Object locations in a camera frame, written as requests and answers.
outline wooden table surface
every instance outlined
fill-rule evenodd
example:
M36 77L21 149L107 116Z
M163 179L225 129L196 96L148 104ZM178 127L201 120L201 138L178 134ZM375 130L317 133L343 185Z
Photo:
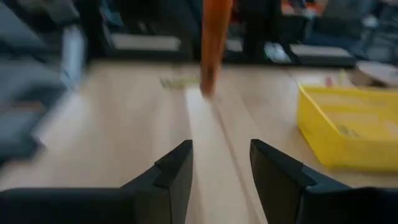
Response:
M187 223L266 223L251 174L252 138L352 187L397 187L395 174L326 170L296 126L297 83L323 84L339 72L226 65L208 101L197 86L160 84L198 75L197 65L97 62L37 130L42 153L6 164L0 188L119 187L193 139Z

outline floor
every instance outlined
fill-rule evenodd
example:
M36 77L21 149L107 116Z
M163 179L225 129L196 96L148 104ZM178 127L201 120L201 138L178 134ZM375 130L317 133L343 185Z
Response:
M193 139L187 223L266 223L249 164L252 138L353 187L398 186L393 174L326 170L297 128L297 83L338 80L339 70L226 65L213 100L197 86L166 90L159 80L198 74L196 65L95 63L37 130L42 153L6 164L0 189L119 187Z

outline orange object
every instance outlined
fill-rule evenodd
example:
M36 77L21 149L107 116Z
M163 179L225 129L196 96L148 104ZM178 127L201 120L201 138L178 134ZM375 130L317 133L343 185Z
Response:
M233 0L203 2L200 89L205 96L215 92L232 5Z
M314 11L317 12L319 15L322 14L322 12L323 12L323 10L324 10L324 7L323 7L322 5L320 5L320 4L317 4L317 3L306 3L306 4L305 4L305 7L306 7L307 9L312 9L312 10L314 10ZM285 9L285 11L288 11L288 10L290 10L290 9L293 10L292 5L291 5L290 2L283 2L283 3L282 3L282 9Z

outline wooden board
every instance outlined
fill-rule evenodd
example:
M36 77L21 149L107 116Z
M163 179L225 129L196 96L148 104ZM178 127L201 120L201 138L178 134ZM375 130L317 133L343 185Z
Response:
M297 83L324 84L339 72L227 66L209 101L197 86L160 83L198 75L196 65L98 62L37 131L46 148L33 161L6 164L0 188L119 187L193 139L187 223L266 223L251 174L252 138L350 186L397 187L395 174L326 170L297 128Z

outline yellow bin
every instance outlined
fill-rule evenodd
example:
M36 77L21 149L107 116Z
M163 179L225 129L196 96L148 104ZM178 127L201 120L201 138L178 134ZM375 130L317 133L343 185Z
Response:
M322 164L398 170L398 92L299 86L297 122Z

